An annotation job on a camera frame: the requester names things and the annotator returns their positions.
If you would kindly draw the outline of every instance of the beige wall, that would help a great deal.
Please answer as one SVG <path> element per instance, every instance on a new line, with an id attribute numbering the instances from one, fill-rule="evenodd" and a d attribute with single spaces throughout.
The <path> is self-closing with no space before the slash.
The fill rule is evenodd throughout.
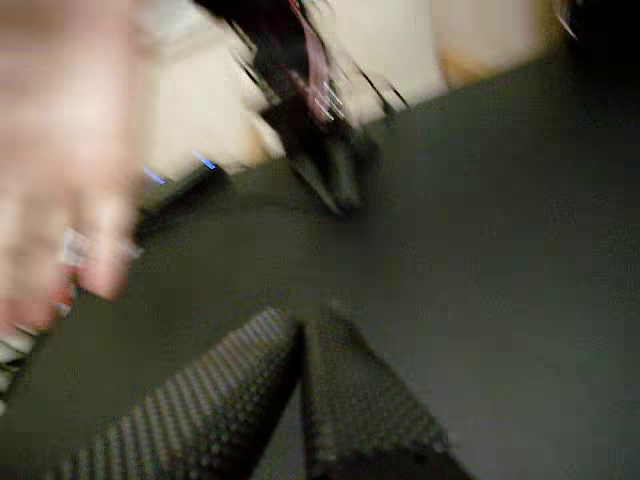
<path id="1" fill-rule="evenodd" d="M 443 91 L 428 1 L 334 0 L 333 13 L 317 3 L 318 24 L 351 77 L 352 83 L 343 85 L 357 120 L 381 112 L 349 66 L 349 55 L 340 52 L 388 78 L 411 102 Z M 281 152 L 252 113 L 264 101 L 232 59 L 230 52 L 242 50 L 239 42 L 204 18 L 187 0 L 154 0 L 139 18 L 157 52 L 147 59 L 151 88 L 144 155 L 148 165 L 171 177 L 196 163 L 193 149 L 227 164 L 251 164 L 267 152 Z"/>
<path id="2" fill-rule="evenodd" d="M 432 1 L 437 48 L 491 68 L 525 61 L 557 38 L 550 0 Z"/>

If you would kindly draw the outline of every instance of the black object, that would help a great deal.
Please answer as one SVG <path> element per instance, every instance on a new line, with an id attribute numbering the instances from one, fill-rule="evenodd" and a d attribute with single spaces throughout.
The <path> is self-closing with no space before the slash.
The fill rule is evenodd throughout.
<path id="1" fill-rule="evenodd" d="M 299 333 L 264 311 L 44 478 L 249 478 L 297 383 Z"/>
<path id="2" fill-rule="evenodd" d="M 176 182 L 157 185 L 145 195 L 142 220 L 136 229 L 138 240 L 189 214 L 199 202 L 212 192 L 220 191 L 227 183 L 227 174 L 220 165 L 199 152 L 193 152 L 193 155 L 200 162 L 196 168 Z"/>
<path id="3" fill-rule="evenodd" d="M 290 167 L 336 215 L 362 207 L 362 173 L 378 147 L 362 130 L 335 118 L 323 127 L 310 117 L 302 97 L 292 97 L 262 113 L 278 133 Z"/>
<path id="4" fill-rule="evenodd" d="M 309 480 L 469 480 L 444 429 L 338 305 L 305 324 Z"/>
<path id="5" fill-rule="evenodd" d="M 569 0 L 559 15 L 583 52 L 637 70 L 640 6 L 628 0 Z"/>

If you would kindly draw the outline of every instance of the finger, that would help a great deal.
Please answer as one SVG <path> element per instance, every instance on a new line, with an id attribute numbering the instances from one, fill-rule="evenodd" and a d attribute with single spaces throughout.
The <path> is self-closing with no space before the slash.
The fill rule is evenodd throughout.
<path id="1" fill-rule="evenodd" d="M 44 330 L 53 319 L 50 291 L 62 276 L 58 253 L 64 218 L 61 206 L 47 194 L 32 192 L 23 203 L 20 249 L 14 256 L 13 322 Z"/>
<path id="2" fill-rule="evenodd" d="M 0 180 L 0 333 L 12 331 L 14 254 L 20 236 L 20 195 L 15 182 Z"/>
<path id="3" fill-rule="evenodd" d="M 87 290 L 113 299 L 122 288 L 133 256 L 131 232 L 136 211 L 128 197 L 106 194 L 88 204 L 85 224 L 89 251 L 80 281 Z"/>

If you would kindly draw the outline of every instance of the person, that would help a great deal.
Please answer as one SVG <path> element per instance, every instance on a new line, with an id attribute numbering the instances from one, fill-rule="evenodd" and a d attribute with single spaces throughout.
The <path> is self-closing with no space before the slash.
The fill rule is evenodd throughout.
<path id="1" fill-rule="evenodd" d="M 0 335 L 42 330 L 65 228 L 79 284 L 121 288 L 142 164 L 135 154 L 134 0 L 0 3 Z"/>

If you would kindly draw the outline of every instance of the black mat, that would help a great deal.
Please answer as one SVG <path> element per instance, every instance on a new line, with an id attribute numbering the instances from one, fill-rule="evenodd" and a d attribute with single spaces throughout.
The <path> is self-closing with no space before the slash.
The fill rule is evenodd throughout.
<path id="1" fill-rule="evenodd" d="M 85 296 L 0 420 L 0 478 L 81 444 L 268 305 L 338 297 L 479 479 L 640 477 L 640 96 L 565 52 L 374 126 L 369 209 L 328 216 L 284 162 Z M 255 478 L 303 478 L 289 405 Z"/>

